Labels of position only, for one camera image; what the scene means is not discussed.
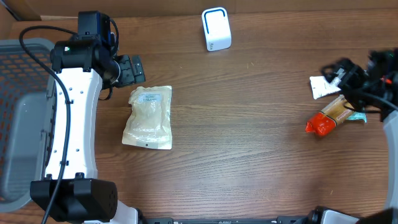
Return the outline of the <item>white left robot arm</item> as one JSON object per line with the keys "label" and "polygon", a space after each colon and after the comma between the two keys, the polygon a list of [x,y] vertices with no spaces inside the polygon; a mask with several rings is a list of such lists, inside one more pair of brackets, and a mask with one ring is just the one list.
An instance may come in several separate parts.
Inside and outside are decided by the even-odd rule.
{"label": "white left robot arm", "polygon": [[119,55],[119,31],[108,15],[80,12],[78,30],[51,50],[45,66],[56,84],[53,141],[44,176],[30,185],[45,218],[68,223],[142,223],[136,208],[118,199],[116,184],[99,180],[95,122],[102,90],[145,81],[139,56]]}

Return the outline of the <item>teal wet wipes pack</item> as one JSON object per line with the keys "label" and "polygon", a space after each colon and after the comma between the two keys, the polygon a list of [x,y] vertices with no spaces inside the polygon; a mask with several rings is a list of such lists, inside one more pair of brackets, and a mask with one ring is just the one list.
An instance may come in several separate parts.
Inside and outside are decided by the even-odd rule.
{"label": "teal wet wipes pack", "polygon": [[347,117],[346,120],[350,120],[350,121],[363,120],[365,123],[367,123],[366,114],[365,113],[359,113],[359,112],[354,112],[352,115]]}

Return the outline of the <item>white bamboo print tube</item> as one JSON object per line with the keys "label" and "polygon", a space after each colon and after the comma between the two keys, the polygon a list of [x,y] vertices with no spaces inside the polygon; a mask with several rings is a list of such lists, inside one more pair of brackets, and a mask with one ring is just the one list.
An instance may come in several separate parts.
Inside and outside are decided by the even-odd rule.
{"label": "white bamboo print tube", "polygon": [[334,83],[327,82],[324,76],[310,77],[310,86],[314,100],[341,90]]}

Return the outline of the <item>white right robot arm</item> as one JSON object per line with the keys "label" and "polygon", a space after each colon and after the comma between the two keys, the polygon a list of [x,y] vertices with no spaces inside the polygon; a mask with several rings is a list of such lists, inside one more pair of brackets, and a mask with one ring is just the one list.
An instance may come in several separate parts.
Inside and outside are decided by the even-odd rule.
{"label": "white right robot arm", "polygon": [[307,223],[397,223],[397,49],[370,51],[367,69],[342,58],[320,69],[326,81],[335,84],[349,109],[367,113],[377,108],[388,145],[388,192],[384,210],[368,217],[355,217],[317,207]]}

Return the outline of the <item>beige vacuum food pouch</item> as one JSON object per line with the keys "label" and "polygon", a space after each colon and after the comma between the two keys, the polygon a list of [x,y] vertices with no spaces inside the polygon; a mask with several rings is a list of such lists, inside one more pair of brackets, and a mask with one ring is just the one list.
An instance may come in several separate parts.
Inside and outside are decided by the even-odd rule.
{"label": "beige vacuum food pouch", "polygon": [[129,97],[132,113],[123,131],[122,143],[148,149],[170,150],[171,101],[171,86],[139,86],[133,90]]}

